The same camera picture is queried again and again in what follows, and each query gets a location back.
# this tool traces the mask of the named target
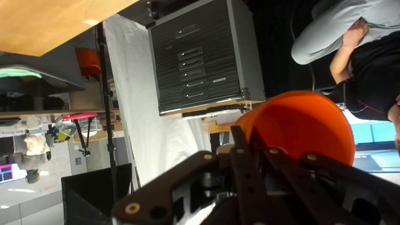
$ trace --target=black metal machine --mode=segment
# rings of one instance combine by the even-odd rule
[[[395,225],[400,187],[319,153],[294,160],[277,147],[200,151],[120,200],[114,223],[178,223],[215,203],[210,225]]]

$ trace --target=computer monitor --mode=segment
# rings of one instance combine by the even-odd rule
[[[128,195],[132,163],[117,166],[118,197]],[[62,178],[64,223],[112,223],[114,205],[112,170],[103,168]]]

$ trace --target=wooden ceiling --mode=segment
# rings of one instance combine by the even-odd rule
[[[0,51],[42,56],[138,0],[0,0]]]

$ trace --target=orange object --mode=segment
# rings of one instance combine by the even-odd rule
[[[317,152],[353,165],[355,142],[350,123],[329,98],[312,91],[290,91],[238,120],[247,141],[279,147],[294,158]]]
[[[102,67],[98,52],[90,48],[79,48],[77,50],[77,55],[83,76],[87,78],[90,76],[99,78]]]

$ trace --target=screw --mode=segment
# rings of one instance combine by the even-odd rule
[[[314,153],[310,153],[310,155],[308,155],[308,158],[312,160],[312,161],[315,161],[318,158],[318,156],[314,155]]]
[[[278,148],[270,148],[270,153],[277,155],[277,153],[279,153],[279,150]]]
[[[205,160],[210,160],[210,158],[213,158],[213,155],[207,153],[207,155],[204,155],[203,157],[204,157]]]
[[[128,203],[125,207],[125,212],[128,215],[134,215],[134,213],[138,213],[139,211],[140,211],[140,205],[137,202]]]

